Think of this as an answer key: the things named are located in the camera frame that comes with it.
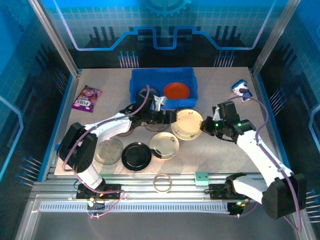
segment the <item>blue plastic bin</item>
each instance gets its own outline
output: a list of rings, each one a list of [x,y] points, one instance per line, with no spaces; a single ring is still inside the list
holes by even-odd
[[[198,84],[192,67],[166,67],[134,69],[130,80],[130,101],[136,102],[137,92],[147,84],[160,91],[164,96],[164,89],[170,83],[183,83],[190,94],[187,99],[168,99],[162,109],[193,108],[198,100]]]

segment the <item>orange plate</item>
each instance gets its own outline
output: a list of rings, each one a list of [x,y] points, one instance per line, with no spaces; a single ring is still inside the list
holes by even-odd
[[[172,82],[164,88],[164,95],[168,99],[187,99],[189,94],[189,88],[181,82]]]

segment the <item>purple snack bag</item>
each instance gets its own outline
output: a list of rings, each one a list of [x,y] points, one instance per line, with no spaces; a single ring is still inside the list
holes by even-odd
[[[102,94],[102,91],[85,85],[78,97],[75,99],[72,108],[92,113],[100,94]]]

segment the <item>blue glass wall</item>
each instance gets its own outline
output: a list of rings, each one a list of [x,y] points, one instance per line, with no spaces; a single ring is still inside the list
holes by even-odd
[[[286,2],[43,0],[79,68],[251,67]]]
[[[70,73],[27,0],[0,1],[0,32],[0,239],[4,240],[14,239],[19,227]]]
[[[261,71],[291,168],[305,174],[308,190],[317,194],[320,113],[313,118],[312,112],[320,103],[319,12],[319,0],[301,1]],[[312,226],[319,238],[319,225]]]

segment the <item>black plate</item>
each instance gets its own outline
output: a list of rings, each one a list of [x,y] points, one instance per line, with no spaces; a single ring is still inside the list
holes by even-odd
[[[122,152],[123,165],[132,171],[146,168],[151,161],[150,148],[142,142],[133,142],[125,147]]]

